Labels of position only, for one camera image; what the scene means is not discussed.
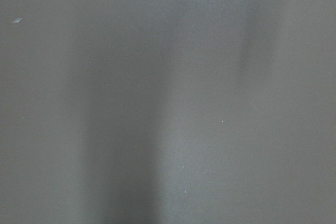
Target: paint chip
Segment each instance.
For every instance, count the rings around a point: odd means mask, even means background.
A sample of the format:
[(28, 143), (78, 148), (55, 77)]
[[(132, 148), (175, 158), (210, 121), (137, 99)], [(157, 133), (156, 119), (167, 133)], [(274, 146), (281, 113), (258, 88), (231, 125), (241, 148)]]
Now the paint chip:
[(19, 23), (22, 20), (22, 18), (16, 18), (15, 20), (12, 21), (13, 24)]

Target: white scratch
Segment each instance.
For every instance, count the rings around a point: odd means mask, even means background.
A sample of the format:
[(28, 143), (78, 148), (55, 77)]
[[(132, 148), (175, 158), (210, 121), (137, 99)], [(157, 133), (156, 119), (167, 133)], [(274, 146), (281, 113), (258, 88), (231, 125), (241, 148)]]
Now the white scratch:
[(22, 18), (16, 18), (15, 20), (12, 21), (13, 24), (19, 23), (22, 20)]

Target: gray floor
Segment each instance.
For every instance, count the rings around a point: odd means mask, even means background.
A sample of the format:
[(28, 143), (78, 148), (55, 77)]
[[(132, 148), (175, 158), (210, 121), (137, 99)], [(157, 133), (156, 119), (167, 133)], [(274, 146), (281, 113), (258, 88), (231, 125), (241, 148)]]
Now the gray floor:
[(336, 0), (0, 3), (1, 224), (336, 222)]

